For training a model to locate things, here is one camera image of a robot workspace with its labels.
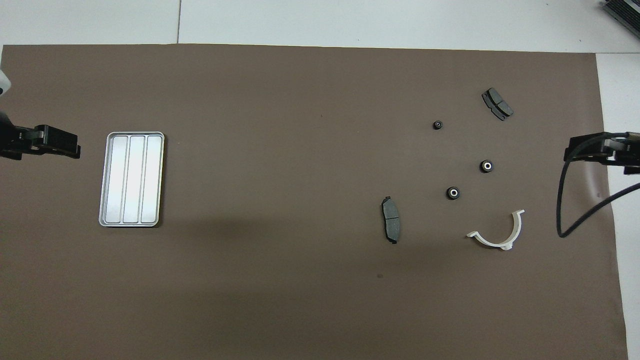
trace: metal tray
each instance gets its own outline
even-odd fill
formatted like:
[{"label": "metal tray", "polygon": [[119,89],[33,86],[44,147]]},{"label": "metal tray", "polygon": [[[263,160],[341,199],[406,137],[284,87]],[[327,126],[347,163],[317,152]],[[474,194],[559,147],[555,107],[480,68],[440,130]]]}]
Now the metal tray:
[{"label": "metal tray", "polygon": [[102,226],[150,227],[158,223],[164,134],[116,132],[107,136],[102,173]]}]

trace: white floor tile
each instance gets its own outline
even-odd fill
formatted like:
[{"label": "white floor tile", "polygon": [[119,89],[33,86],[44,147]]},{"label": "white floor tile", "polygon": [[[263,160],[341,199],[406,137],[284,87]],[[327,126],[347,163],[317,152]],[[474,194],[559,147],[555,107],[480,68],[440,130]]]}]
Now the white floor tile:
[{"label": "white floor tile", "polygon": [[640,52],[598,0],[182,0],[180,42]]},{"label": "white floor tile", "polygon": [[167,44],[180,0],[2,0],[0,44]]}]

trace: black cable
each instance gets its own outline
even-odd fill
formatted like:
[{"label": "black cable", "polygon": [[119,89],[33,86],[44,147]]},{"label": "black cable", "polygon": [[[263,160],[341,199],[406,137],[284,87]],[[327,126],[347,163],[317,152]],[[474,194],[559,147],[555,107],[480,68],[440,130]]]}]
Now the black cable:
[{"label": "black cable", "polygon": [[573,230],[576,230],[578,226],[580,226],[585,220],[587,220],[596,211],[602,209],[603,207],[605,207],[612,201],[616,200],[617,198],[640,189],[640,183],[637,183],[635,185],[629,186],[628,188],[615,193],[614,195],[611,195],[610,197],[598,203],[596,206],[592,207],[589,211],[587,211],[584,215],[582,215],[578,220],[576,220],[573,223],[573,225],[569,227],[569,229],[567,229],[565,232],[562,232],[562,228],[561,228],[562,194],[564,190],[564,179],[566,177],[566,172],[569,169],[569,164],[572,162],[575,156],[578,155],[578,153],[583,149],[585,149],[587,146],[593,145],[594,143],[598,143],[605,139],[628,138],[628,137],[629,137],[629,133],[604,133],[600,136],[596,136],[594,138],[590,138],[583,141],[582,143],[580,143],[578,146],[575,147],[575,149],[569,154],[569,156],[567,156],[567,159],[564,162],[564,166],[562,167],[562,174],[560,175],[560,182],[558,184],[558,198],[556,202],[556,231],[558,233],[558,236],[560,236],[561,238],[565,238],[569,236],[569,234],[571,234]]}]

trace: silver tray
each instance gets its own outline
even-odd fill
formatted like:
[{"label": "silver tray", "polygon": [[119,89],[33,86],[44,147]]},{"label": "silver tray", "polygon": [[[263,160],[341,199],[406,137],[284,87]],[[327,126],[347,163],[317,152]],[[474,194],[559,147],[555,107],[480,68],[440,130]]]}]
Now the silver tray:
[{"label": "silver tray", "polygon": [[150,227],[158,223],[164,134],[116,132],[107,136],[102,173],[102,226]]}]

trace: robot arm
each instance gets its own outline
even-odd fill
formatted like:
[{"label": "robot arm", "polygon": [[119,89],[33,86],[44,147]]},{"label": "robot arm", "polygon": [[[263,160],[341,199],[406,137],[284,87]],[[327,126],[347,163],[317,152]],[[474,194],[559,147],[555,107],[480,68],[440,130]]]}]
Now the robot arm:
[{"label": "robot arm", "polygon": [[[0,96],[6,94],[11,82],[0,70]],[[22,154],[55,154],[80,158],[80,146],[75,134],[49,125],[29,127],[14,126],[0,111],[0,156],[21,160]]]}]

